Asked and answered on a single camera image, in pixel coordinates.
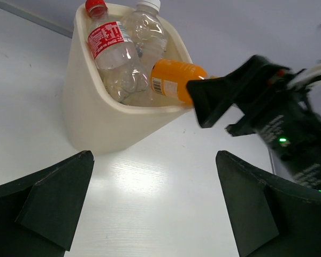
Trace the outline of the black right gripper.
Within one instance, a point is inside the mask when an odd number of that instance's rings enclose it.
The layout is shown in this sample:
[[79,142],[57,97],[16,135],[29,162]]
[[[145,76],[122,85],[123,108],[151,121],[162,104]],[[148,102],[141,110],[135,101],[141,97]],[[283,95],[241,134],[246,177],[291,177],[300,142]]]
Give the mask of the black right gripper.
[[190,80],[186,87],[201,128],[213,127],[235,104],[244,115],[227,132],[258,134],[293,181],[321,190],[321,116],[308,98],[321,71],[293,83],[296,77],[289,68],[253,55],[224,77]]

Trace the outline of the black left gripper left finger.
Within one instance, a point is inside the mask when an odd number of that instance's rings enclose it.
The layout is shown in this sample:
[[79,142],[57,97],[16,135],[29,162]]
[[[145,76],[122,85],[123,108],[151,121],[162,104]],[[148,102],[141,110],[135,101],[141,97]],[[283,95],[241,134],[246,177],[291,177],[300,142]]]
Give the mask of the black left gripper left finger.
[[91,151],[0,185],[0,256],[64,256],[93,173]]

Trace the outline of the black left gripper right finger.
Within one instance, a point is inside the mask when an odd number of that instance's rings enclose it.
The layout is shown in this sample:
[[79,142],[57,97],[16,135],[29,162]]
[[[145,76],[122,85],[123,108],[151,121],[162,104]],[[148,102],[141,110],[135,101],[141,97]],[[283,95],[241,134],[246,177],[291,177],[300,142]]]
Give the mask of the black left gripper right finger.
[[222,150],[216,166],[239,256],[321,256],[321,192]]

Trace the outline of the orange juice bottle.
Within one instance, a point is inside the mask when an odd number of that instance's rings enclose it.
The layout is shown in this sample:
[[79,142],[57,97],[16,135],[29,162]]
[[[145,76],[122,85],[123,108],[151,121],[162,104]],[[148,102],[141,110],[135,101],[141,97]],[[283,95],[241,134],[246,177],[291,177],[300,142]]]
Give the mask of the orange juice bottle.
[[208,75],[198,65],[165,58],[155,63],[150,74],[151,87],[155,93],[185,104],[193,103],[186,88],[188,81],[214,78],[214,75]]

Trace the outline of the red cap clear bottle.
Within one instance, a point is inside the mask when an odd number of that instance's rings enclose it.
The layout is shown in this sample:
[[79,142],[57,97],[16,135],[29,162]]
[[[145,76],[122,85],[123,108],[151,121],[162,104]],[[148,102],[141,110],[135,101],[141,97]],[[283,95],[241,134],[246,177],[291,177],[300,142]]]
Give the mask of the red cap clear bottle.
[[85,8],[89,49],[107,92],[124,105],[150,106],[149,77],[124,26],[109,15],[105,1],[86,1]]

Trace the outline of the large clear square bottle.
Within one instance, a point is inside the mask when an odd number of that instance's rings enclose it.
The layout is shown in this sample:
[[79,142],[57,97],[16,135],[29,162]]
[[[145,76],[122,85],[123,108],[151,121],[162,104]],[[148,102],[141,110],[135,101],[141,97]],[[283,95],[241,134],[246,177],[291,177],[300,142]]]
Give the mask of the large clear square bottle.
[[165,29],[157,17],[160,7],[160,1],[137,1],[135,11],[121,20],[144,67],[143,74],[132,68],[131,63],[120,69],[122,104],[148,106],[152,102],[151,70],[164,56],[167,46]]

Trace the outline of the cream plastic bin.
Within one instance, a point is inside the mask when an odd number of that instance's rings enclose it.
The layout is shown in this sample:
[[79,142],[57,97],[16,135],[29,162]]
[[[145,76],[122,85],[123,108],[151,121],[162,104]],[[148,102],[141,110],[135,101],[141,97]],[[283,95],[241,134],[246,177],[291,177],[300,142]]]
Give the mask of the cream plastic bin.
[[76,150],[99,155],[126,149],[192,109],[159,94],[153,94],[150,107],[131,107],[113,100],[88,47],[89,27],[85,6],[80,5],[62,93],[66,131]]

